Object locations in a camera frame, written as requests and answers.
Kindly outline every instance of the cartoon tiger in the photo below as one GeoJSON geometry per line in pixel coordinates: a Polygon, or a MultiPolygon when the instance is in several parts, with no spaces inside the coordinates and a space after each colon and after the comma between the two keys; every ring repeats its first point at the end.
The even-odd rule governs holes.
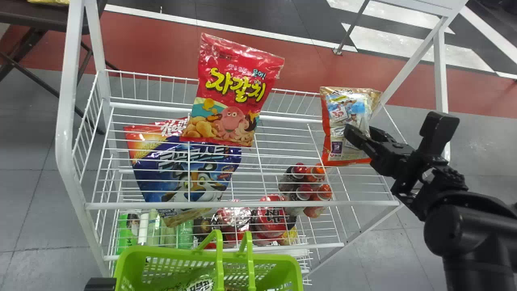
{"type": "MultiPolygon", "coordinates": [[[[190,174],[190,201],[213,201],[214,195],[221,199],[222,192],[226,186],[212,180],[210,172],[217,169],[217,164],[207,163],[197,171],[190,174]]],[[[172,180],[179,180],[178,186],[173,192],[169,192],[161,197],[162,202],[188,202],[189,182],[188,172],[183,166],[178,165],[172,172],[172,180]]]]}

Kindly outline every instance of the red bottle cap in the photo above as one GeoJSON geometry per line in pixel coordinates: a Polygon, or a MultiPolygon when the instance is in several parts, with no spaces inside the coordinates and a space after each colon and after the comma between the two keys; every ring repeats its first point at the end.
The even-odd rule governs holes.
{"type": "Polygon", "coordinates": [[[305,174],[307,172],[307,167],[303,163],[296,163],[293,168],[293,172],[296,174],[305,174]]]}
{"type": "Polygon", "coordinates": [[[309,184],[302,184],[296,189],[296,196],[301,201],[307,201],[311,198],[312,188],[309,184]]]}
{"type": "Polygon", "coordinates": [[[318,188],[318,196],[323,200],[330,200],[332,198],[332,190],[329,184],[323,184],[318,188]]]}
{"type": "Polygon", "coordinates": [[[317,163],[316,166],[314,166],[313,171],[315,174],[325,174],[325,168],[322,166],[321,163],[317,163]]]}

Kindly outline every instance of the bottle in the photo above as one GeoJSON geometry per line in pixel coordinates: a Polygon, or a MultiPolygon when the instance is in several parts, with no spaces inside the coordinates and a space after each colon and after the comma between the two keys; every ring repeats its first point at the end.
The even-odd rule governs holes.
{"type": "Polygon", "coordinates": [[[307,167],[303,163],[296,163],[295,166],[290,166],[278,182],[278,190],[284,195],[289,195],[290,192],[298,188],[299,183],[303,182],[307,172],[307,167]]]}
{"type": "MultiPolygon", "coordinates": [[[[329,201],[332,199],[332,190],[330,189],[329,184],[321,185],[318,190],[312,193],[311,201],[329,201]]],[[[325,211],[326,206],[310,206],[306,207],[303,212],[310,218],[318,218],[323,211],[325,211]]]]}
{"type": "Polygon", "coordinates": [[[320,183],[325,180],[325,168],[321,163],[307,169],[305,180],[310,183],[313,190],[317,190],[320,183]]]}
{"type": "MultiPolygon", "coordinates": [[[[312,188],[309,184],[301,184],[296,191],[289,194],[289,201],[309,201],[312,195],[312,188]]],[[[298,216],[303,213],[305,207],[285,207],[284,212],[290,216],[298,216]]]]}

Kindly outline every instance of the chip bag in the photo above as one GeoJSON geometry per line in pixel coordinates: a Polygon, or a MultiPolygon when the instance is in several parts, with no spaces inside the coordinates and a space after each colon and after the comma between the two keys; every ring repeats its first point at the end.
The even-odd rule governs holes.
{"type": "Polygon", "coordinates": [[[199,87],[181,140],[250,147],[283,65],[279,56],[201,34],[199,87]]]}
{"type": "Polygon", "coordinates": [[[370,136],[370,118],[379,103],[380,91],[364,88],[321,87],[324,166],[367,164],[370,158],[348,142],[343,135],[346,124],[352,124],[370,136]]]}
{"type": "MultiPolygon", "coordinates": [[[[188,202],[189,189],[190,201],[219,201],[239,166],[240,148],[191,143],[189,150],[179,141],[186,125],[187,118],[181,118],[124,127],[133,172],[146,202],[188,202]]],[[[167,227],[176,227],[211,210],[176,208],[158,212],[167,227]]]]}

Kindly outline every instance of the white stripe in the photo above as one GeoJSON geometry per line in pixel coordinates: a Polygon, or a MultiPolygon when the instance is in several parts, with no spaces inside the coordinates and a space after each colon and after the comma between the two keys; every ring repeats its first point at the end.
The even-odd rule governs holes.
{"type": "Polygon", "coordinates": [[[477,28],[486,38],[497,46],[505,55],[507,55],[514,63],[517,64],[517,48],[505,39],[499,32],[484,22],[468,7],[463,7],[460,14],[465,17],[475,28],[477,28]]]}
{"type": "Polygon", "coordinates": [[[312,39],[310,39],[310,38],[303,38],[303,37],[290,36],[290,35],[285,35],[285,34],[259,31],[259,30],[254,30],[251,28],[233,26],[233,25],[228,25],[228,24],[221,24],[221,23],[217,23],[217,22],[210,22],[210,21],[204,21],[204,20],[198,20],[197,25],[202,26],[202,27],[215,28],[218,30],[251,34],[251,35],[256,35],[256,36],[262,36],[262,37],[268,37],[268,38],[274,38],[274,39],[280,39],[280,40],[287,40],[287,41],[298,42],[298,43],[305,43],[306,45],[313,45],[312,39]]]}
{"type": "MultiPolygon", "coordinates": [[[[349,24],[342,24],[346,30],[350,27],[349,24]]],[[[361,26],[354,28],[351,39],[357,49],[403,57],[411,57],[423,42],[419,38],[377,31],[361,26]]],[[[422,60],[434,61],[433,47],[425,54],[422,60]]],[[[494,71],[473,50],[468,48],[445,45],[445,61],[449,65],[489,72],[494,71]]]]}
{"type": "Polygon", "coordinates": [[[192,18],[162,14],[162,13],[157,13],[157,12],[150,12],[150,11],[146,11],[146,10],[134,9],[134,8],[123,7],[123,6],[116,6],[116,5],[111,5],[111,4],[106,4],[105,10],[110,11],[110,12],[118,12],[118,13],[123,13],[123,14],[143,16],[143,17],[148,17],[148,18],[161,19],[161,20],[166,20],[166,21],[173,21],[173,22],[179,22],[179,23],[184,23],[184,24],[196,25],[196,19],[192,19],[192,18]]]}
{"type": "MultiPolygon", "coordinates": [[[[364,0],[327,0],[327,2],[332,8],[357,13],[364,0]]],[[[376,1],[370,1],[363,14],[429,29],[433,29],[439,21],[437,16],[431,14],[376,1]]],[[[446,28],[445,32],[454,34],[450,28],[446,28]]]]}
{"type": "Polygon", "coordinates": [[[515,74],[509,74],[509,73],[498,72],[498,71],[496,71],[495,73],[498,74],[499,77],[517,80],[517,75],[515,75],[515,74]]]}
{"type": "MultiPolygon", "coordinates": [[[[215,28],[218,30],[225,30],[225,31],[244,33],[244,34],[279,39],[279,40],[286,40],[286,41],[297,42],[297,43],[304,43],[306,45],[315,45],[315,46],[329,47],[329,48],[337,48],[339,45],[338,43],[320,41],[320,40],[315,40],[315,39],[311,39],[311,38],[304,38],[304,37],[297,37],[297,36],[291,36],[291,35],[285,35],[285,34],[279,34],[279,33],[254,30],[254,29],[246,28],[246,27],[233,26],[233,25],[210,22],[210,21],[203,21],[203,20],[196,20],[196,19],[192,19],[192,18],[173,16],[173,15],[162,14],[162,13],[157,13],[157,12],[149,12],[146,10],[134,9],[134,8],[123,7],[123,6],[116,6],[116,5],[111,5],[111,4],[107,4],[105,10],[110,11],[110,12],[134,15],[134,16],[142,16],[142,17],[160,19],[160,20],[165,20],[165,21],[197,25],[197,26],[202,26],[202,27],[207,27],[207,28],[215,28]]],[[[343,47],[343,49],[347,50],[347,51],[357,52],[357,50],[351,46],[345,46],[345,47],[343,47]]]]}

